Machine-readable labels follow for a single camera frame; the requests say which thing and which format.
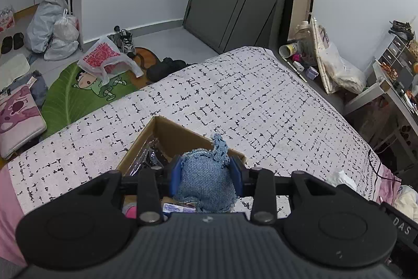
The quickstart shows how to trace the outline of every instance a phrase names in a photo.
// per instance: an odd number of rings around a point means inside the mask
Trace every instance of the cartoon character rug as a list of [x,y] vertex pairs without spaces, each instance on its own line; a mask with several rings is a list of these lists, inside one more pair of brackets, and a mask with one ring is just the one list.
[[42,137],[47,138],[96,109],[151,84],[146,70],[160,63],[160,60],[148,49],[135,50],[137,55],[134,61],[144,71],[144,75],[138,78],[133,72],[127,71],[102,85],[99,78],[82,70],[77,62],[66,67],[49,88],[43,104],[41,113],[47,130]]

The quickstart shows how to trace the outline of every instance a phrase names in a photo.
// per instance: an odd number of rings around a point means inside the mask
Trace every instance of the slipper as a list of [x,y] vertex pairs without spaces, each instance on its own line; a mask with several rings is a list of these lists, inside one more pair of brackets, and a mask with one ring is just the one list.
[[12,36],[5,37],[5,39],[3,39],[3,44],[1,46],[1,53],[3,55],[8,53],[10,50],[12,50],[12,46],[13,46]]
[[17,50],[20,49],[24,45],[24,34],[18,32],[13,36],[13,49]]

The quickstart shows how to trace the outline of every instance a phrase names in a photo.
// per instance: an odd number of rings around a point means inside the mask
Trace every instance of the bed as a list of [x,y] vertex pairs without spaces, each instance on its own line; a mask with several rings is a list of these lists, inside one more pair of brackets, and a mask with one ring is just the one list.
[[[363,197],[379,197],[381,180],[370,164],[379,174],[384,166],[373,152],[369,161],[369,145],[269,50],[243,47],[110,103],[11,161],[5,176],[18,210],[26,214],[115,168],[154,115],[207,137],[221,133],[246,155],[247,167],[281,176],[305,170],[321,179],[342,169]],[[239,199],[234,211],[249,212],[251,203]],[[290,213],[286,197],[277,197],[277,210],[279,217]]]

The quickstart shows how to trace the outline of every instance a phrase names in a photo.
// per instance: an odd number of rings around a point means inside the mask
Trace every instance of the denim stuffed object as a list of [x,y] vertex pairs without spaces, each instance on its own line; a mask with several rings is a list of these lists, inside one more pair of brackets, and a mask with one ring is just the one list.
[[195,202],[198,212],[228,212],[237,199],[228,169],[228,146],[218,133],[212,140],[213,150],[195,149],[183,155],[175,199]]

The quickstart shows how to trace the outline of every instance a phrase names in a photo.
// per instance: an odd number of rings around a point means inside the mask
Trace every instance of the red and white packaging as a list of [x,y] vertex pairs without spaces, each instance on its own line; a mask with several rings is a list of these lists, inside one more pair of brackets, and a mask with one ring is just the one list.
[[144,73],[141,68],[107,37],[100,38],[84,55],[77,65],[91,75],[102,80],[102,85],[108,84],[112,77],[132,70],[136,77]]
[[5,7],[0,10],[0,32],[15,26],[12,7]]

